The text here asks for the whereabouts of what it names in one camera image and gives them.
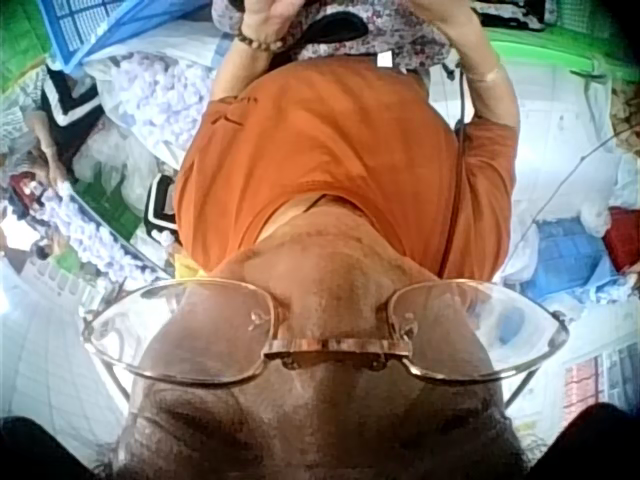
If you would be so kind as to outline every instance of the orange shirt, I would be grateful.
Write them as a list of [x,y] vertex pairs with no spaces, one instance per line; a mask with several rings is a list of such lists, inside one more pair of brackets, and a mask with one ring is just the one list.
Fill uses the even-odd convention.
[[458,143],[412,76],[364,59],[296,62],[211,102],[177,181],[185,250],[211,271],[255,244],[282,205],[326,193],[357,205],[400,254],[448,278],[490,279],[508,248],[515,129],[474,119]]

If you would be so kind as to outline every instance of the bracelet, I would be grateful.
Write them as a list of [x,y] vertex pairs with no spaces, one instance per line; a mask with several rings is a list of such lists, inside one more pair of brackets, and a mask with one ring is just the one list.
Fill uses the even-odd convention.
[[494,68],[493,70],[491,70],[489,73],[485,75],[472,75],[472,74],[469,74],[468,72],[464,72],[464,74],[467,76],[467,80],[471,82],[490,83],[490,82],[493,82],[498,75],[500,75],[500,72],[502,72],[503,69],[504,67],[500,63],[496,68]]
[[242,43],[244,43],[249,48],[253,50],[260,50],[262,52],[276,53],[282,49],[284,45],[281,40],[272,43],[260,42],[258,40],[254,40],[252,38],[247,37],[242,30],[238,31],[236,39]]

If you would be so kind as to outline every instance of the eyeglasses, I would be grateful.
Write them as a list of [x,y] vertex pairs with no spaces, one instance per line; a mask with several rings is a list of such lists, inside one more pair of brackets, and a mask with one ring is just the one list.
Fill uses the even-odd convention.
[[294,370],[318,354],[372,371],[397,361],[424,382],[482,384],[535,371],[569,339],[563,320],[542,306],[468,280],[394,293],[372,338],[283,338],[287,320],[253,285],[171,280],[106,308],[85,322],[82,337],[90,352],[135,376],[199,388],[251,381],[276,360]]

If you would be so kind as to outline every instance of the white bundle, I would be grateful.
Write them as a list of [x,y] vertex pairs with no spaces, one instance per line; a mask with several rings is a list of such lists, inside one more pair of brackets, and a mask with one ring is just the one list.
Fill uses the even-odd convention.
[[122,108],[140,126],[143,141],[153,147],[163,141],[189,147],[209,101],[208,69],[136,53],[113,66],[112,74]]
[[106,227],[98,226],[82,215],[71,197],[60,198],[48,190],[42,196],[42,203],[37,217],[58,227],[78,253],[80,261],[93,263],[113,282],[128,279],[132,288],[155,280],[157,275],[152,269],[128,255]]

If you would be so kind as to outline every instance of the red cloth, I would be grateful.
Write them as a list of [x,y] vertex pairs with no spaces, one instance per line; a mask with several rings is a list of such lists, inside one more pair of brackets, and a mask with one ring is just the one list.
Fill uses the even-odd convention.
[[611,262],[618,272],[640,261],[640,210],[611,208],[611,228],[604,236]]

